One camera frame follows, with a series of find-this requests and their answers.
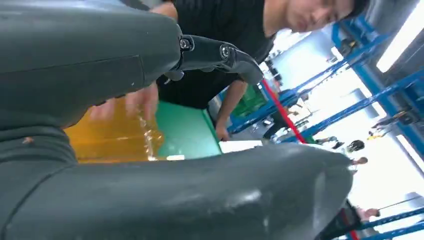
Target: yellow transparent sheet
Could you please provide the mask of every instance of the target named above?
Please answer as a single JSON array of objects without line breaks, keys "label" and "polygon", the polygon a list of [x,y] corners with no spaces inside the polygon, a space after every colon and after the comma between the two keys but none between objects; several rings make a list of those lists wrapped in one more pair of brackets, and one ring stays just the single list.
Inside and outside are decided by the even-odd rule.
[{"label": "yellow transparent sheet", "polygon": [[124,98],[116,100],[113,118],[91,120],[89,110],[65,132],[82,164],[159,160],[156,153],[164,142],[156,121],[127,116]]}]

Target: robotic hand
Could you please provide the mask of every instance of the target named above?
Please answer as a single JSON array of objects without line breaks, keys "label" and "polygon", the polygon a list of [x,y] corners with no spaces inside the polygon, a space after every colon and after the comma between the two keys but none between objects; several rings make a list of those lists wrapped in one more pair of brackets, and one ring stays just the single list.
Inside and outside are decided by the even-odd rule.
[{"label": "robotic hand", "polygon": [[263,78],[235,46],[183,35],[159,14],[98,1],[4,0],[0,7],[0,126],[6,128],[34,120],[69,126],[88,107],[164,73],[178,80],[184,70],[218,68],[252,84]]},{"label": "robotic hand", "polygon": [[313,239],[352,186],[347,157],[298,144],[78,165],[61,127],[88,107],[164,73],[262,72],[231,44],[99,1],[2,0],[0,33],[1,239]]}]

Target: prosthetic hand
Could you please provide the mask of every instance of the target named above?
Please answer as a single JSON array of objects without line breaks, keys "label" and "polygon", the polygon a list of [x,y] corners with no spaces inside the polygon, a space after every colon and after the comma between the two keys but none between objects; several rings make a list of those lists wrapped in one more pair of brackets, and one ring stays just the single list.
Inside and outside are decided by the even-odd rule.
[{"label": "prosthetic hand", "polygon": [[347,157],[297,144],[78,165],[60,128],[88,107],[164,73],[262,73],[228,43],[99,1],[2,0],[0,33],[1,239],[313,239],[352,186]]},{"label": "prosthetic hand", "polygon": [[182,35],[173,19],[159,14],[76,0],[4,0],[0,7],[4,127],[34,120],[69,126],[88,107],[149,86],[164,73],[179,80],[184,70],[218,68],[250,83],[262,79],[256,62],[235,46]]}]

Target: green mat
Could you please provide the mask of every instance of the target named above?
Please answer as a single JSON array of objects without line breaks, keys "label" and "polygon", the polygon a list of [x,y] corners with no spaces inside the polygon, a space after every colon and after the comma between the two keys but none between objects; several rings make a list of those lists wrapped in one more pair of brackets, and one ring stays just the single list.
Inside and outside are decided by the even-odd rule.
[{"label": "green mat", "polygon": [[161,102],[156,113],[165,142],[158,155],[184,155],[186,159],[221,154],[215,129],[206,110]]}]

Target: red line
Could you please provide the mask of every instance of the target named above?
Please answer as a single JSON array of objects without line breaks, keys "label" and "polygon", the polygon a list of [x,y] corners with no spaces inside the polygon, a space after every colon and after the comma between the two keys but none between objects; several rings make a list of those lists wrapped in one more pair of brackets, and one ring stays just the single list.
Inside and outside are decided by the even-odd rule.
[{"label": "red line", "polygon": [[274,104],[277,106],[277,109],[279,111],[279,113],[281,114],[281,116],[284,118],[285,122],[287,123],[287,125],[293,130],[294,135],[296,136],[296,138],[303,144],[306,143],[304,137],[301,135],[301,132],[296,128],[295,124],[293,123],[293,121],[289,118],[289,116],[287,115],[286,110],[284,110],[283,105],[281,104],[280,100],[278,99],[278,97],[276,96],[276,94],[271,90],[270,86],[268,85],[267,81],[264,79],[262,81],[263,86],[265,87],[265,90],[269,93],[269,95],[272,98],[272,101],[274,102]]},{"label": "red line", "polygon": [[[346,225],[349,225],[348,216],[346,215],[346,212],[345,212],[344,209],[341,209],[341,216],[343,218],[344,223]],[[354,230],[353,231],[350,231],[349,234],[350,234],[350,237],[352,238],[352,240],[360,240],[356,231],[354,231]]]}]

